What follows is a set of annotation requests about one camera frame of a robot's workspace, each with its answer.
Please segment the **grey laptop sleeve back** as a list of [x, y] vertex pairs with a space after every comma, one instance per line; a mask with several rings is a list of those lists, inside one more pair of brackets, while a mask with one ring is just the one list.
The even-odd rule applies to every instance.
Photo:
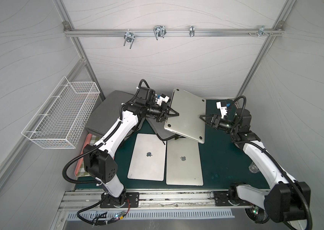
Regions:
[[164, 128], [164, 122], [156, 122], [155, 119], [146, 118], [147, 122], [161, 141], [183, 138], [182, 136], [172, 133]]

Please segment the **grey laptop sleeve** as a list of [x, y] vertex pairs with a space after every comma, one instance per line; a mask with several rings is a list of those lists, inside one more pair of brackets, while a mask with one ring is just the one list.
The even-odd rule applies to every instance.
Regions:
[[161, 141], [183, 138], [182, 136], [172, 133], [164, 128], [164, 122], [156, 122], [155, 119], [146, 118], [147, 122]]
[[102, 137], [119, 118], [121, 104], [126, 103], [132, 97], [132, 94], [126, 92], [113, 91], [91, 113], [85, 129], [92, 135]]

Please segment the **grey laptop sleeve front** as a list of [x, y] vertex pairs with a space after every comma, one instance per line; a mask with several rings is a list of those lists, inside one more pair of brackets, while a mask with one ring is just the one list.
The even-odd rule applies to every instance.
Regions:
[[91, 113], [85, 129], [92, 135], [102, 137], [119, 118], [121, 104], [126, 103], [132, 97], [132, 94], [126, 92], [113, 91]]

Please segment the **silver laptop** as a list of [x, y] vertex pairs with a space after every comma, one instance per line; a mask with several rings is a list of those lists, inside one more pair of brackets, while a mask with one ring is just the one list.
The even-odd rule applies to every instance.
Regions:
[[198, 142], [187, 138], [167, 141], [166, 184], [204, 185]]
[[167, 118], [164, 129], [203, 144], [206, 125], [200, 116], [206, 114], [206, 99], [181, 88], [175, 88], [170, 107], [179, 115]]
[[163, 181], [166, 144], [154, 134], [138, 134], [127, 177], [136, 180]]

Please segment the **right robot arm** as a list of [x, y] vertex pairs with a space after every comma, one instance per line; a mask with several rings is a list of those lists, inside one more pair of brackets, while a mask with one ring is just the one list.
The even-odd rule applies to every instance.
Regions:
[[293, 230], [292, 221], [305, 220], [305, 229], [313, 229], [310, 211], [311, 188], [292, 177], [267, 151], [261, 139], [250, 130], [251, 114], [240, 108], [233, 119], [228, 115], [201, 115], [206, 125], [230, 135], [233, 143], [249, 156], [270, 187], [269, 191], [245, 183], [233, 183], [228, 199], [232, 205], [246, 201], [251, 204], [251, 218], [263, 210], [275, 223], [284, 223]]

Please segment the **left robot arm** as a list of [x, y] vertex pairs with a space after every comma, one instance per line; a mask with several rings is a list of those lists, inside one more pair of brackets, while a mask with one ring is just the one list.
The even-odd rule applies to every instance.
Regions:
[[80, 181], [70, 178], [67, 174], [69, 167], [79, 159], [83, 160], [85, 171], [93, 177], [87, 183], [101, 186], [108, 198], [120, 206], [126, 199], [126, 188], [117, 176], [118, 165], [115, 154], [125, 137], [138, 126], [141, 119], [150, 117], [157, 122], [163, 122], [179, 113], [169, 105], [170, 97], [156, 95], [149, 87], [137, 87], [136, 93], [119, 107], [119, 117], [113, 126], [94, 145], [86, 146], [83, 154], [70, 160], [62, 170], [62, 177], [72, 184]]

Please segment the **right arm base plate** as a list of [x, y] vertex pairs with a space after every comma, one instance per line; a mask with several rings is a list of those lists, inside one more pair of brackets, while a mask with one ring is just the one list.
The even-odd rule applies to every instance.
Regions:
[[232, 198], [229, 190], [214, 190], [209, 193], [209, 198], [212, 199], [217, 207], [240, 207], [251, 208], [252, 205], [244, 200]]

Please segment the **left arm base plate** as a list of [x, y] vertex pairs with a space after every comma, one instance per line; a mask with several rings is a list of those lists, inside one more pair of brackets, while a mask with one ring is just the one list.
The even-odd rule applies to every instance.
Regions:
[[100, 204], [100, 208], [137, 208], [139, 206], [140, 194], [138, 192], [126, 192], [121, 194], [121, 198], [115, 198], [106, 195], [104, 201]]

